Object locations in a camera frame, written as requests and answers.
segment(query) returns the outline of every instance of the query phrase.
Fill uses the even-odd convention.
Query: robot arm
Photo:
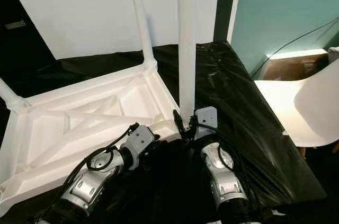
[[[211,192],[221,223],[259,223],[233,171],[233,159],[218,142],[206,145],[201,157],[211,176]]]
[[[123,170],[136,169],[140,155],[155,139],[148,127],[138,126],[119,150],[95,151],[87,170],[74,179],[38,224],[83,223],[100,200],[105,182]]]

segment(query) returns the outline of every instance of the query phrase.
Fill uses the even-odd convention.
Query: gray connector
[[[134,170],[139,166],[139,156],[147,146],[155,140],[153,133],[145,125],[140,125],[127,139],[121,148],[126,147],[132,154],[133,164],[129,168]]]
[[[198,123],[218,128],[218,113],[217,109],[213,106],[204,107],[195,111],[198,118]],[[206,135],[213,134],[214,131],[203,127],[197,127],[195,138],[202,138]]]

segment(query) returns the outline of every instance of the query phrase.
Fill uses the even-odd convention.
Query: black cable wire
[[[330,22],[328,22],[328,23],[326,23],[326,24],[324,24],[324,25],[322,25],[322,26],[319,26],[318,28],[315,28],[315,29],[313,29],[313,30],[311,30],[311,31],[309,31],[309,32],[307,32],[307,33],[305,33],[305,34],[303,34],[302,36],[299,36],[299,37],[297,37],[297,38],[291,40],[290,42],[286,43],[286,44],[283,45],[281,48],[279,48],[276,52],[274,52],[274,53],[271,54],[268,58],[266,58],[266,60],[259,66],[259,68],[258,68],[254,73],[252,73],[251,78],[253,79],[254,76],[258,73],[258,71],[266,64],[266,62],[268,62],[268,61],[269,61],[276,53],[278,53],[281,49],[287,47],[289,44],[291,44],[291,43],[293,43],[293,42],[295,42],[295,41],[301,39],[302,37],[305,37],[305,36],[307,36],[307,35],[309,35],[309,34],[315,32],[315,31],[317,31],[317,30],[319,30],[319,29],[321,29],[321,28],[324,28],[325,26],[328,26],[329,24],[332,24],[332,25],[331,25],[331,27],[332,27],[332,26],[334,26],[334,24],[335,24],[336,22],[338,22],[338,21],[339,21],[339,16],[336,17],[335,19],[331,20]]]
[[[229,138],[229,136],[227,136],[225,133],[223,133],[221,130],[218,130],[212,126],[209,126],[209,125],[206,125],[206,124],[202,124],[202,123],[197,123],[196,124],[197,126],[199,127],[203,127],[203,128],[206,128],[206,129],[209,129],[209,130],[213,130],[215,131],[217,134],[221,135],[223,138]],[[231,141],[228,141],[227,143],[229,143],[229,145],[234,148],[234,145]]]
[[[248,180],[248,182],[249,182],[250,188],[252,188],[252,191],[253,191],[253,194],[254,194],[254,197],[255,197],[255,201],[256,201],[256,205],[258,206],[258,210],[259,210],[259,214],[260,214],[261,221],[263,221],[263,220],[264,220],[264,217],[263,217],[263,211],[261,210],[261,207],[260,207],[260,200],[259,200],[259,197],[258,197],[258,195],[256,194],[255,190],[254,190],[253,187],[252,187],[251,180]]]
[[[228,166],[228,165],[226,164],[226,162],[224,161],[224,159],[222,158],[222,155],[221,155],[221,144],[219,144],[219,146],[218,146],[218,156],[219,156],[219,159],[220,159],[221,163],[222,163],[228,170],[230,170],[231,172],[233,172],[233,171],[234,171],[233,168],[231,168],[230,166]]]
[[[113,141],[112,143],[110,143],[109,145],[107,145],[106,147],[97,149],[95,151],[93,151],[92,153],[90,153],[89,155],[87,155],[72,171],[71,173],[68,175],[68,177],[66,178],[66,180],[64,181],[64,183],[62,184],[61,188],[59,189],[59,192],[57,194],[57,196],[52,200],[52,202],[49,204],[49,206],[44,210],[43,214],[41,215],[40,219],[43,219],[43,217],[45,216],[45,214],[51,209],[51,207],[53,206],[53,204],[62,197],[62,195],[64,194],[64,192],[69,188],[69,186],[71,186],[71,184],[74,182],[74,179],[76,178],[76,176],[78,175],[78,173],[80,172],[80,170],[82,169],[82,167],[91,162],[92,158],[103,152],[103,151],[107,151],[110,152],[112,151],[112,149],[115,147],[114,145],[119,142],[122,138],[124,138],[130,131],[135,130],[137,127],[139,126],[139,124],[136,122],[135,124],[131,125],[128,127],[128,129],[120,136],[118,137],[115,141]],[[111,153],[111,158],[110,161],[112,161],[113,159],[113,153]],[[103,167],[106,168],[109,164],[110,161],[108,161],[108,164],[104,165]]]

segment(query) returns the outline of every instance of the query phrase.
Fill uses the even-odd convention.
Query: white chair seat
[[[339,60],[298,81],[257,80],[255,84],[298,147],[339,139]]]

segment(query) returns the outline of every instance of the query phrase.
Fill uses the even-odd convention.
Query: black plastic sheet
[[[177,46],[156,47],[154,55],[158,72],[178,103]],[[3,78],[18,94],[27,97],[141,62],[141,52],[69,58],[25,77]],[[196,108],[218,109],[219,129],[229,135],[227,140],[244,156],[245,169],[263,207],[326,197],[227,43],[197,45],[195,89]],[[113,181],[111,193],[93,216],[100,217],[102,223],[122,223],[136,217],[139,223],[204,223],[215,219],[200,158],[180,140],[168,143],[159,152],[159,160],[152,162],[155,166],[150,172],[142,170]]]

